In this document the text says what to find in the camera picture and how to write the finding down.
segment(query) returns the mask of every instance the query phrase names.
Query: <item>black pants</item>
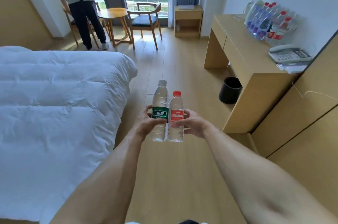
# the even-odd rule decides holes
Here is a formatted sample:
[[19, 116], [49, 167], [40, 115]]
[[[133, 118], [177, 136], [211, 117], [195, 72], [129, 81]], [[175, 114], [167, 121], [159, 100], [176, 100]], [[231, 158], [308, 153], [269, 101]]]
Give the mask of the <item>black pants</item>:
[[90, 49], [92, 47], [92, 40], [90, 38], [87, 18], [92, 23], [95, 33], [101, 43], [106, 42], [104, 29], [97, 17], [97, 10], [94, 1], [79, 1], [69, 5], [70, 12], [74, 18], [75, 24], [79, 29], [83, 44]]

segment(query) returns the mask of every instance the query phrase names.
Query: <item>white bottle cap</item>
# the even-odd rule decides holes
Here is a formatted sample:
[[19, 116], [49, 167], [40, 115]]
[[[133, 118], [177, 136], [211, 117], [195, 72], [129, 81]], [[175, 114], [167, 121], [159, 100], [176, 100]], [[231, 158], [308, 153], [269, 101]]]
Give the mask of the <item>white bottle cap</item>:
[[160, 80], [160, 81], [158, 81], [158, 85], [164, 85], [164, 86], [167, 86], [167, 81], [165, 81], [165, 80]]

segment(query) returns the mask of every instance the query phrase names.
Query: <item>green label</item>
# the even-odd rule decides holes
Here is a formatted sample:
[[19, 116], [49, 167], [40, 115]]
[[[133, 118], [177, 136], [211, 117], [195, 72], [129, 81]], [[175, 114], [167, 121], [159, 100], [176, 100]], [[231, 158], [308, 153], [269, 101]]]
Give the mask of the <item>green label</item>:
[[151, 118], [165, 118], [168, 120], [169, 109], [167, 107], [152, 107]]

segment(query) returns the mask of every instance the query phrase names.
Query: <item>person's left hand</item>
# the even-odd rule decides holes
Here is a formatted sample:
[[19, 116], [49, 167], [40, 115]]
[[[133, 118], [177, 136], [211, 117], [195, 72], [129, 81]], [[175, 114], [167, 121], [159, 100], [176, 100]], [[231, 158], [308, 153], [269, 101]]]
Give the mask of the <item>person's left hand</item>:
[[146, 136], [153, 130], [155, 125], [167, 123], [167, 120], [164, 118], [151, 118], [151, 113], [147, 113], [151, 108], [152, 105], [146, 106], [136, 118], [133, 126], [136, 133], [142, 137], [142, 141], [144, 141]]

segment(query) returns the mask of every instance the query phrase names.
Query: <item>nightstand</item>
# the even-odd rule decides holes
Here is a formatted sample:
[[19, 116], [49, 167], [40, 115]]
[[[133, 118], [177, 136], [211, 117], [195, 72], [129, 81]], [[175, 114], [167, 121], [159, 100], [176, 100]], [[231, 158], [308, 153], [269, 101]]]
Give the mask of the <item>nightstand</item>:
[[175, 37], [199, 37], [202, 17], [203, 9], [199, 5], [194, 9], [175, 6]]

